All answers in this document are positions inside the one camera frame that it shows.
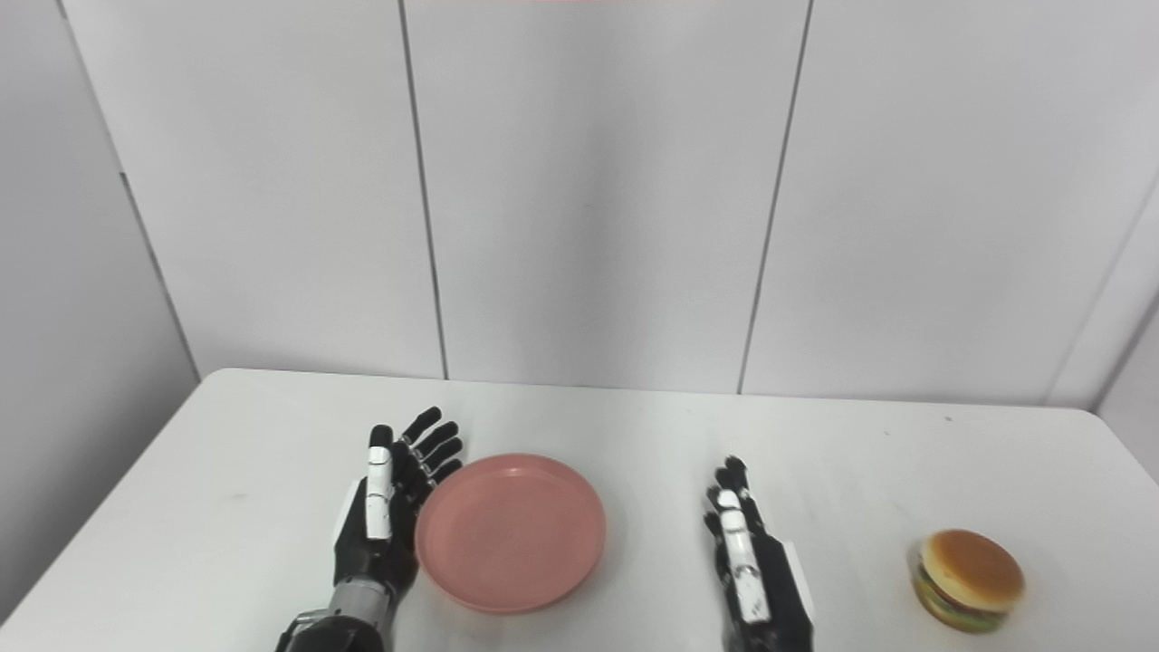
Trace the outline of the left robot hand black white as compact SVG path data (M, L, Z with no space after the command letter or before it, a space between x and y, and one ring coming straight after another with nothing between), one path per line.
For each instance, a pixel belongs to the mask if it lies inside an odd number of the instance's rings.
M420 570L417 519L445 479L464 466L455 422L439 406L418 413L400 434L376 425L366 472L357 483L334 544L334 581L380 583L394 603L409 593Z

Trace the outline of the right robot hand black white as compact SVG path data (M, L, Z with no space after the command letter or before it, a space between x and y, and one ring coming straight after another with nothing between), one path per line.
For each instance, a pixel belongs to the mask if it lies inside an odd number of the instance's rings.
M814 622L790 545L770 534L751 492L748 466L728 455L706 491L704 525L727 609L727 651L811 651Z

